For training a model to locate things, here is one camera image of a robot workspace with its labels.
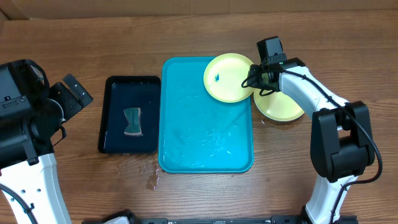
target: cable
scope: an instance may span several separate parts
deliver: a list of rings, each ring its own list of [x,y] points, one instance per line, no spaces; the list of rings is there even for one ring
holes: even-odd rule
[[[13,197],[13,199],[15,199],[19,203],[19,205],[21,205],[21,207],[24,209],[24,212],[29,217],[29,220],[32,222],[32,224],[38,224],[36,218],[33,216],[32,212],[33,208],[29,208],[28,204],[26,204],[26,202],[18,194],[16,194],[14,191],[4,186],[3,184],[0,184],[0,190],[9,194],[11,197]]]
[[[349,113],[347,110],[345,110],[341,105],[339,105],[315,81],[313,81],[312,79],[309,79],[305,75],[301,75],[299,73],[295,73],[295,72],[291,72],[291,71],[287,71],[287,70],[282,70],[282,71],[266,70],[265,72],[288,73],[288,74],[295,75],[297,77],[300,77],[300,78],[305,79],[306,81],[310,82],[315,88],[317,88],[319,90],[320,93],[322,93],[323,96],[325,96],[331,103],[333,103],[337,108],[339,108],[342,112],[344,112],[344,114],[347,115],[349,120],[352,121],[355,124],[355,126],[365,135],[365,137],[368,139],[369,143],[374,148],[374,153],[376,154],[377,162],[379,164],[379,168],[377,170],[376,175],[374,177],[368,179],[368,180],[356,180],[356,181],[348,182],[348,183],[346,183],[346,184],[341,186],[341,189],[340,189],[340,191],[338,193],[337,199],[336,199],[335,204],[333,206],[333,209],[331,211],[330,224],[332,224],[333,223],[333,217],[335,216],[336,209],[337,209],[337,206],[338,206],[339,201],[341,199],[341,196],[343,195],[343,192],[345,190],[347,190],[347,187],[349,187],[351,185],[354,185],[354,184],[368,184],[368,183],[374,182],[375,180],[377,180],[381,176],[381,172],[383,170],[383,163],[382,163],[382,160],[381,160],[381,155],[380,155],[379,149],[377,148],[376,143],[374,143],[373,139],[370,138],[370,136],[367,134],[367,132],[364,130],[364,128],[358,123],[358,121],[354,118],[354,116],[351,113]]]

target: pale yellow plate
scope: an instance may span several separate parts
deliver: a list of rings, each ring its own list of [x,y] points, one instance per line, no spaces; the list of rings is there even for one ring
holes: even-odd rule
[[[259,89],[254,90],[254,102],[260,112],[266,117],[276,121],[292,121],[304,114],[303,109],[282,92],[260,96],[260,91]]]
[[[242,88],[253,62],[247,57],[228,53],[214,58],[206,67],[203,82],[207,92],[217,100],[235,103],[246,99],[253,88]]]

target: blue tray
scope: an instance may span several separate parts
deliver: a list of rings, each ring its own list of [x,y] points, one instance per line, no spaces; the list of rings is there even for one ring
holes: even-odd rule
[[[254,162],[250,97],[223,103],[206,91],[214,57],[166,61],[160,99],[159,164],[171,173],[245,172]]]

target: wooden table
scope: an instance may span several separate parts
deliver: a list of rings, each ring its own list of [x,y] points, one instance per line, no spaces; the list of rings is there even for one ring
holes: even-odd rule
[[[398,11],[7,21],[0,29],[0,63],[30,58],[50,83],[73,73],[94,97],[65,125],[68,137],[55,148],[74,223],[125,208],[139,217],[269,217],[298,214],[311,196],[317,173],[307,116],[275,123],[253,103],[255,163],[244,174],[168,174],[157,155],[104,155],[97,143],[109,76],[161,76],[163,63],[176,56],[236,52],[259,62],[256,42],[278,35],[287,56],[302,59],[330,90],[369,106],[384,172],[375,183],[352,187],[342,213],[358,215],[361,223],[396,223],[397,21]],[[368,167],[361,179],[376,170]],[[3,199],[0,222],[15,222]]]

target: black cable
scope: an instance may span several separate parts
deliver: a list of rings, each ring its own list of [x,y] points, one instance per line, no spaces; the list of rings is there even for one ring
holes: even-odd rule
[[[0,184],[0,190],[9,194],[11,197],[13,197],[13,199],[15,199],[21,205],[21,207],[24,209],[24,212],[29,217],[32,224],[38,224],[36,218],[33,216],[32,212],[33,208],[29,208],[28,204],[26,204],[26,202],[18,194],[16,194],[14,191],[4,186],[3,184]]]
[[[339,201],[341,199],[341,196],[343,195],[343,192],[345,190],[347,190],[347,187],[349,187],[351,185],[354,185],[354,184],[368,184],[368,183],[374,182],[375,180],[377,180],[381,176],[381,172],[383,170],[383,163],[382,163],[382,160],[381,160],[381,155],[380,155],[379,149],[377,148],[377,146],[374,143],[373,139],[367,134],[367,132],[363,129],[363,127],[354,118],[354,116],[351,113],[349,113],[347,110],[345,110],[341,105],[339,105],[315,81],[313,81],[312,79],[308,78],[306,75],[301,75],[299,73],[295,73],[295,72],[291,72],[291,71],[287,71],[287,70],[282,70],[282,71],[266,70],[265,72],[288,73],[288,74],[295,75],[297,77],[300,77],[300,78],[305,79],[306,81],[310,82],[315,88],[317,88],[319,90],[320,93],[322,93],[323,96],[325,96],[331,103],[333,103],[337,108],[339,108],[342,112],[344,112],[344,114],[347,115],[349,120],[352,121],[355,124],[355,126],[365,135],[365,137],[368,139],[369,143],[374,148],[374,153],[376,154],[377,162],[379,164],[379,168],[377,170],[376,175],[374,177],[368,179],[368,180],[356,180],[356,181],[348,182],[348,183],[346,183],[346,184],[341,186],[341,189],[340,189],[340,191],[338,193],[337,199],[336,199],[335,204],[333,206],[333,209],[331,211],[330,224],[332,224],[333,223],[333,217],[335,216],[336,209],[337,209],[337,206],[338,206]]]

